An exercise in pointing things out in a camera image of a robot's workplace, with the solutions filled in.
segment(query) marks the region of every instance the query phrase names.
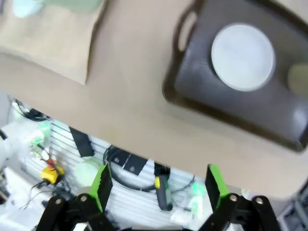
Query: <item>tan surface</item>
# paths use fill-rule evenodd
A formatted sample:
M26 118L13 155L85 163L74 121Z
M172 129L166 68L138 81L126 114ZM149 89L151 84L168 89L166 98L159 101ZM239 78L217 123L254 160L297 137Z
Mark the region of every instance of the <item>tan surface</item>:
M85 84L92 31L105 5L92 13L78 14L48 6L40 13L17 18L13 0L7 0L0 17L0 51L18 55Z
M205 176L207 164L218 164L229 185L280 198L292 195L308 175L307 151L296 155L165 101L161 89L173 30L189 2L110 1L92 46L86 86L0 55L0 87L139 155L200 176Z

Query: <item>white round lid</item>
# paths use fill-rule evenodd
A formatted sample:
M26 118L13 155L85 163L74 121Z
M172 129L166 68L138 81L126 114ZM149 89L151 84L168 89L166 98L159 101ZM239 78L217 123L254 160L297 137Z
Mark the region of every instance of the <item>white round lid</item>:
M248 24L235 23L219 31L211 56L218 77L235 90L261 88L275 69L275 52L270 40Z

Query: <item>beige table surface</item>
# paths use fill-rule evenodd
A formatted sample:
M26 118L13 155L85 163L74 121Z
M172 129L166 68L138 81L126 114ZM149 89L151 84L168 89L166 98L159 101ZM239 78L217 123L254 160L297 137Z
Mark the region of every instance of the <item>beige table surface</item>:
M308 176L308 151L297 155L165 101L162 82L173 30L189 2L110 0L92 46L86 86L0 55L0 89L141 156L200 176L207 164L217 164L229 185L277 198L291 196ZM308 19L305 0L285 2Z

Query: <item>black bracket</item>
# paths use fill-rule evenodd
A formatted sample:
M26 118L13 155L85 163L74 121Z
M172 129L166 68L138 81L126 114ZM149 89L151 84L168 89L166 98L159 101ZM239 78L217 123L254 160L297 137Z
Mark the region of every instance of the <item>black bracket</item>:
M88 194L66 201L52 197L39 221L37 231L72 231L76 224L87 223L93 231L115 231L115 227L98 209L95 199Z

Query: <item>brown paper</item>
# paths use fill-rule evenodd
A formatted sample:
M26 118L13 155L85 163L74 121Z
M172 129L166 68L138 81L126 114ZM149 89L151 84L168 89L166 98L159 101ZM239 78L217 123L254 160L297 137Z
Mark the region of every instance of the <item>brown paper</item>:
M46 6L27 18L14 16L12 2L6 1L0 17L0 52L20 56L84 85L93 28L106 0L89 14Z

